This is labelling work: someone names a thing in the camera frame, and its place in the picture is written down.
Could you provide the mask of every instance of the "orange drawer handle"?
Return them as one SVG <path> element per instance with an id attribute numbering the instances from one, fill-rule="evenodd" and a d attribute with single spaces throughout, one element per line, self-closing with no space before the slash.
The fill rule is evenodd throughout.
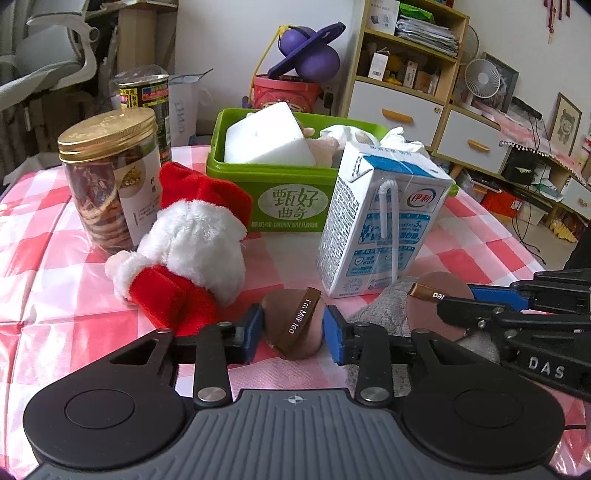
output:
<path id="1" fill-rule="evenodd" d="M 395 122 L 400 122 L 402 124 L 412 124 L 414 122 L 414 118 L 409 115 L 393 112 L 392 110 L 386 110 L 385 108 L 382 108 L 382 115 L 388 120 L 394 120 Z"/>
<path id="2" fill-rule="evenodd" d="M 488 153 L 491 151 L 489 147 L 487 147 L 486 145 L 482 145 L 481 143 L 478 143 L 476 140 L 468 140 L 468 145 L 470 145 L 470 147 L 474 150 L 478 150 L 480 152 Z"/>

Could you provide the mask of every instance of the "yellow string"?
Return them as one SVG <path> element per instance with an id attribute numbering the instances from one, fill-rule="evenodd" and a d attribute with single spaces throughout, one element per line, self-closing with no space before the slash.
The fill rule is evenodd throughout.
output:
<path id="1" fill-rule="evenodd" d="M 269 43 L 269 46 L 265 50 L 265 53 L 262 55 L 261 59 L 259 60 L 259 63 L 255 69 L 255 73 L 252 75 L 252 78 L 251 78 L 251 88 L 250 88 L 250 90 L 248 90 L 248 103 L 251 103 L 251 101 L 252 101 L 252 89 L 255 86 L 255 77 L 256 77 L 256 74 L 258 73 L 258 69 L 261 68 L 261 65 L 262 65 L 263 61 L 265 60 L 265 57 L 269 53 L 269 50 L 271 49 L 271 47 L 275 43 L 275 40 L 277 39 L 277 37 L 283 35 L 285 33 L 285 31 L 289 29 L 289 27 L 290 27 L 289 25 L 279 25 L 279 28 L 277 28 L 277 31 L 275 32 L 275 35 L 273 36 L 273 40 L 271 40 L 271 42 Z"/>

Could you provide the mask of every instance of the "gray plush toy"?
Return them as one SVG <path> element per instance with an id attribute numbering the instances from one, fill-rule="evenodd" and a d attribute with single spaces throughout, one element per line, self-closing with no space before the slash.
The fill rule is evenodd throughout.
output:
<path id="1" fill-rule="evenodd" d="M 380 296 L 371 304 L 361 309 L 347 319 L 349 323 L 371 322 L 386 328 L 390 335 L 410 336 L 410 329 L 406 320 L 406 299 L 408 291 L 416 277 L 404 277 L 394 285 L 386 288 Z M 488 360 L 498 363 L 499 353 L 491 337 L 484 332 L 475 332 L 458 341 L 459 345 L 477 353 Z M 347 387 L 353 394 L 359 367 L 347 365 Z M 410 382 L 406 365 L 392 366 L 392 379 L 394 381 L 394 394 L 402 397 L 410 393 Z"/>

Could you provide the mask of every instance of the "purple ball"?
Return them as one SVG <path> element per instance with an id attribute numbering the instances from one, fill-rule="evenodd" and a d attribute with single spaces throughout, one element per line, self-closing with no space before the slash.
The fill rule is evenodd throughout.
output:
<path id="1" fill-rule="evenodd" d="M 279 38 L 279 51 L 286 57 L 316 33 L 310 27 L 295 27 L 286 30 Z"/>
<path id="2" fill-rule="evenodd" d="M 317 45 L 295 63 L 295 71 L 307 82 L 324 83 L 339 71 L 340 58 L 328 45 Z"/>

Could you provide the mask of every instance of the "framed picture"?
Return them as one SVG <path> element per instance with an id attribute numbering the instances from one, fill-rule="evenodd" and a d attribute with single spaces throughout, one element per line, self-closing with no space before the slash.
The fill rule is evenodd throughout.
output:
<path id="1" fill-rule="evenodd" d="M 570 156 L 573 152 L 582 116 L 581 110 L 576 108 L 573 102 L 562 93 L 558 94 L 556 114 L 550 131 L 550 141 L 562 153 Z"/>
<path id="2" fill-rule="evenodd" d="M 499 59 L 494 58 L 489 53 L 484 52 L 483 56 L 485 60 L 492 62 L 501 74 L 501 87 L 494 97 L 479 101 L 496 110 L 507 113 L 509 105 L 511 104 L 511 99 L 513 98 L 515 85 L 517 85 L 519 72 L 509 67 L 506 63 L 501 62 Z"/>

